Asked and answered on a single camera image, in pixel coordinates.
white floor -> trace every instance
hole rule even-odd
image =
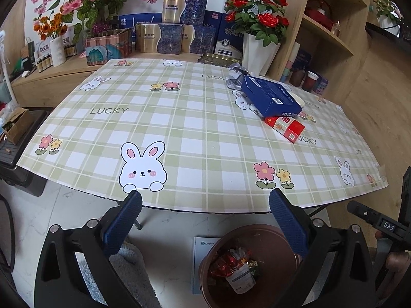
[[[16,265],[13,278],[21,297],[34,306],[34,281],[47,230],[58,223],[63,229],[81,227],[100,218],[114,201],[98,198],[48,182],[41,197],[34,197],[0,182],[0,193],[9,201],[16,230]],[[326,211],[317,215],[329,224]],[[192,249],[196,236],[221,237],[249,224],[277,225],[271,214],[195,214],[148,209],[138,217],[129,238],[142,252],[148,275],[164,308],[207,308],[202,295],[191,293]],[[10,255],[10,232],[0,203],[0,246]]]

red box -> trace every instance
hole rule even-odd
[[[264,122],[292,143],[297,141],[305,126],[292,117],[267,117]]]

metal bolt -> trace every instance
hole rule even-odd
[[[351,229],[355,232],[355,233],[359,233],[361,232],[361,227],[359,225],[352,225]]]
[[[317,228],[321,228],[322,226],[324,226],[324,221],[322,221],[321,219],[315,218],[315,219],[312,221],[312,224],[313,224],[314,226],[316,226]]]
[[[60,228],[59,225],[52,225],[52,226],[50,227],[50,232],[51,232],[51,233],[55,233],[56,231],[58,231],[59,228]]]
[[[87,227],[94,228],[99,222],[96,219],[91,219],[87,222]]]

qr code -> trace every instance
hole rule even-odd
[[[277,104],[283,104],[281,100],[279,100],[278,98],[271,98],[275,103]]]

plaid tablecloth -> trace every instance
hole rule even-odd
[[[288,87],[306,102],[292,144],[226,87],[228,74],[111,60],[53,111],[18,165],[98,196],[123,200],[137,188],[147,206],[203,212],[268,211],[274,187],[312,207],[388,185],[340,107]]]

